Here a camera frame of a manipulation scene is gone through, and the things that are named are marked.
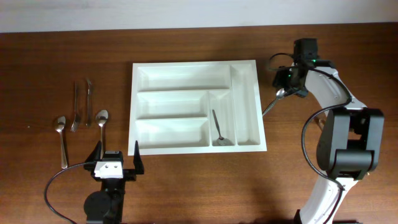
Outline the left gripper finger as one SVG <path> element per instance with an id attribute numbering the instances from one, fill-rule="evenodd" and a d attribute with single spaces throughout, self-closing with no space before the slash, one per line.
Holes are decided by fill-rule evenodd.
<path id="1" fill-rule="evenodd" d="M 90 153 L 90 155 L 87 157 L 85 162 L 96 162 L 96 161 L 99 161 L 101 159 L 101 156 L 102 156 L 101 150 L 102 150 L 102 142 L 98 141 L 96 146 L 95 146 L 95 148 Z"/>
<path id="2" fill-rule="evenodd" d="M 134 158 L 133 158 L 134 170 L 136 174 L 144 174 L 144 164 L 141 159 L 139 152 L 139 143 L 135 142 L 134 145 Z"/>

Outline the small dark teaspoon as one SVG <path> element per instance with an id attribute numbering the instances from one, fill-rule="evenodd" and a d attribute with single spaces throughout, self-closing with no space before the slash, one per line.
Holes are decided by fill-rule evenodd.
<path id="1" fill-rule="evenodd" d="M 219 146 L 232 146 L 233 145 L 232 141 L 229 140 L 228 138 L 224 138 L 221 135 L 220 126 L 219 126 L 219 123 L 218 123 L 218 119 L 217 119 L 215 110 L 212 110 L 212 114 L 213 114 L 213 119 L 215 121 L 216 130 L 218 132 L 218 139 L 216 140 L 217 145 L 219 145 Z"/>

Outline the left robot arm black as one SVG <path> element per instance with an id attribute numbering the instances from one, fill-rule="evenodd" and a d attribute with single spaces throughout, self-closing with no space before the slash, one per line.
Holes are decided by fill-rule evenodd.
<path id="1" fill-rule="evenodd" d="M 125 169 L 123 162 L 121 151 L 104 152 L 101 141 L 87 157 L 84 169 L 95 181 L 101 182 L 101 189 L 87 196 L 84 202 L 87 223 L 122 222 L 126 182 L 135 181 L 138 175 L 144 174 L 137 142 L 134 146 L 134 168 Z"/>

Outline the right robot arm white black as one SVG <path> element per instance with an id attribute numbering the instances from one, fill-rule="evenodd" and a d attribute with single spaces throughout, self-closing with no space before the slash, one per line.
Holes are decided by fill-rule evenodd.
<path id="1" fill-rule="evenodd" d="M 304 159 L 318 179 L 293 222 L 333 223 L 349 190 L 379 163 L 384 115 L 380 109 L 368 108 L 348 90 L 332 61 L 318 55 L 316 39 L 295 40 L 289 57 L 293 60 L 290 66 L 274 69 L 272 85 L 277 93 L 269 106 L 291 95 L 304 98 L 309 93 L 321 106 L 306 120 L 300 140 Z M 321 114 L 326 120 L 317 144 L 317 161 L 312 163 L 305 135 L 309 124 Z"/>

